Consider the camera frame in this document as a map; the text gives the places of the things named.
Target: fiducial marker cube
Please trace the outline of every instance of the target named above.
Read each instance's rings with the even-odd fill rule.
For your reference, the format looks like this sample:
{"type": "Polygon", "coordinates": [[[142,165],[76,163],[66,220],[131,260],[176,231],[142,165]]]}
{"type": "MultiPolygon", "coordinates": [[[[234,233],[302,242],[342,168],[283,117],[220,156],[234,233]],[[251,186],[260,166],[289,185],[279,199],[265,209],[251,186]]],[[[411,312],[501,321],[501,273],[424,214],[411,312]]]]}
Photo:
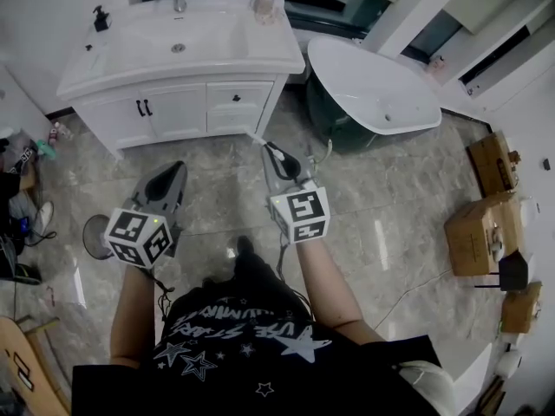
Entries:
{"type": "Polygon", "coordinates": [[[164,216],[115,208],[104,239],[124,263],[152,268],[173,243],[164,216]]]}
{"type": "Polygon", "coordinates": [[[291,244],[324,237],[330,225],[323,187],[270,197],[271,218],[291,244]]]}

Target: soap dispenser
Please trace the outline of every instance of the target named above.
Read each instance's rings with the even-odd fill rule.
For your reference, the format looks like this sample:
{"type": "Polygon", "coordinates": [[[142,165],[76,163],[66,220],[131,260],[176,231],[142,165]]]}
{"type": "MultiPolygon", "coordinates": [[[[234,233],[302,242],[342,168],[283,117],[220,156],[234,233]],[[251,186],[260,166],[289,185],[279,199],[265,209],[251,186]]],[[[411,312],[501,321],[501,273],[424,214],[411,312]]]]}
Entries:
{"type": "Polygon", "coordinates": [[[102,10],[102,6],[98,5],[93,13],[96,13],[95,29],[96,32],[105,31],[112,24],[112,17],[102,10]]]}

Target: cardboard box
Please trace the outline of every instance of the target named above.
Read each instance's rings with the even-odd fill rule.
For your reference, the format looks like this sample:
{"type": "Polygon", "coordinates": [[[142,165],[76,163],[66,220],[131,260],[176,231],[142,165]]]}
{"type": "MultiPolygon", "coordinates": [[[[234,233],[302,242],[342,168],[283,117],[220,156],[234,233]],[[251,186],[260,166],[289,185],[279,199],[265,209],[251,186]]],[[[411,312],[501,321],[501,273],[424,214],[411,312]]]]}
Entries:
{"type": "Polygon", "coordinates": [[[27,173],[21,176],[19,181],[19,191],[23,190],[30,190],[35,186],[36,182],[36,175],[35,175],[35,167],[32,163],[29,163],[27,166],[27,173]]]}
{"type": "Polygon", "coordinates": [[[505,254],[523,249],[519,200],[502,192],[472,202],[445,223],[451,265],[456,276],[484,276],[498,271],[493,260],[493,230],[501,231],[505,254]]]}
{"type": "Polygon", "coordinates": [[[502,132],[493,133],[468,148],[484,196],[512,190],[517,177],[502,132]]]}
{"type": "Polygon", "coordinates": [[[510,291],[506,294],[501,310],[501,331],[503,333],[528,333],[530,331],[541,286],[541,282],[532,282],[523,291],[510,291]]]}

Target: bathtub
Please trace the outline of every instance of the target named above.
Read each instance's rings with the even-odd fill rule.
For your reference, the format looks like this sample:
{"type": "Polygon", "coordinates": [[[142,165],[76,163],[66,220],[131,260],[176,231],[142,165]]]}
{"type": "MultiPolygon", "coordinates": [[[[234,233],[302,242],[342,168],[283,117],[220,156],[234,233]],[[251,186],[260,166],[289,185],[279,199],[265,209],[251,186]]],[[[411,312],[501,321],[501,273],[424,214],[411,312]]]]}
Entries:
{"type": "Polygon", "coordinates": [[[435,94],[401,64],[327,36],[313,38],[308,53],[310,121],[334,150],[384,146],[440,125],[435,94]]]}

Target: bathroom sink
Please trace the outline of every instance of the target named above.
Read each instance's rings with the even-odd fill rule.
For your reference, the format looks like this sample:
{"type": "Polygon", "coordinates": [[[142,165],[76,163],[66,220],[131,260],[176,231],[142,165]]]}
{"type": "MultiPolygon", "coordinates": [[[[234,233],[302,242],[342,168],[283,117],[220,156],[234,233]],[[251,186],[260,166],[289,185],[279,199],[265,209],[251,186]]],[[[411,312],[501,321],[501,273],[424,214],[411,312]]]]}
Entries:
{"type": "Polygon", "coordinates": [[[111,12],[108,30],[89,27],[76,45],[57,94],[73,99],[131,83],[187,75],[298,74],[304,59],[275,0],[274,23],[255,19],[252,0],[173,0],[111,12]]]}
{"type": "Polygon", "coordinates": [[[183,61],[245,58],[245,27],[238,14],[193,12],[141,17],[115,31],[107,68],[113,72],[183,61]]]}

